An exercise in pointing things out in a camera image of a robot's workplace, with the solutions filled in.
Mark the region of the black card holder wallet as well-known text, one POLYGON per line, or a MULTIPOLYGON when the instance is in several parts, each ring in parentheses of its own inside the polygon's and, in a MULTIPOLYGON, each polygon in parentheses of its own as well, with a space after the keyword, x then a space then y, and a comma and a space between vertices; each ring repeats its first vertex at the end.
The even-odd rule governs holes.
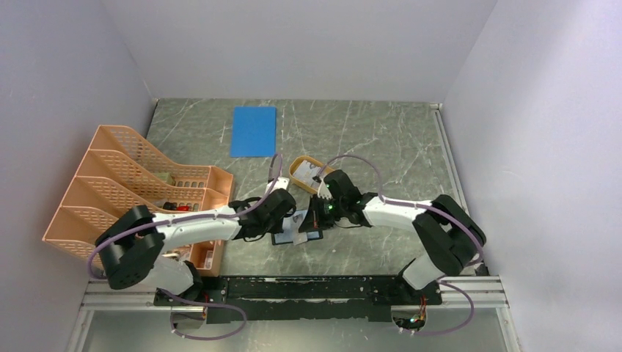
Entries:
POLYGON ((323 239, 321 231, 299 232, 299 228, 306 215, 307 210, 298 210, 292 216, 283 219, 282 231, 271 234, 272 245, 293 244, 296 246, 309 241, 323 239))

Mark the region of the yellow oval tray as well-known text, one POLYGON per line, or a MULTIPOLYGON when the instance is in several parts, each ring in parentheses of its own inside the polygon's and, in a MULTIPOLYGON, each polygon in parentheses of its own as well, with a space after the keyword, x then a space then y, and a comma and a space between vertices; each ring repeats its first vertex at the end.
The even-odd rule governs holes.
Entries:
POLYGON ((290 179, 295 185, 308 193, 316 194, 320 187, 320 181, 317 181, 315 178, 320 169, 322 169, 322 173, 319 176, 320 179, 334 171, 330 166, 324 168, 324 163, 311 156, 301 155, 289 167, 290 179))

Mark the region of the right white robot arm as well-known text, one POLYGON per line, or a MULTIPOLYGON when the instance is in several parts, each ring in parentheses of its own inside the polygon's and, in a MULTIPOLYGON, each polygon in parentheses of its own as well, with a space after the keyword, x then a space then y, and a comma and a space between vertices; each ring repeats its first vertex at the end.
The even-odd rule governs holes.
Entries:
POLYGON ((298 231, 333 227, 391 227, 418 236, 425 252, 399 272, 395 288, 406 304, 420 298, 429 283, 456 276, 482 260, 486 244, 484 232, 452 197, 441 194, 415 202, 362 193, 342 170, 322 179, 298 231))

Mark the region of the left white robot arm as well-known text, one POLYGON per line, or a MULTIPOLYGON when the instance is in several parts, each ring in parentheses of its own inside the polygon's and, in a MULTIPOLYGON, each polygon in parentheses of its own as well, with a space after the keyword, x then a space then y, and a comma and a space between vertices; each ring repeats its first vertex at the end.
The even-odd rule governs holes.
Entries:
POLYGON ((96 240, 88 260, 100 259, 113 290, 147 285, 168 290, 183 304, 192 305, 203 294, 196 268, 190 262, 165 257, 165 252, 206 241, 255 239, 276 233, 295 209, 295 199, 282 188, 255 203, 234 201, 187 214, 152 213, 139 205, 96 240))

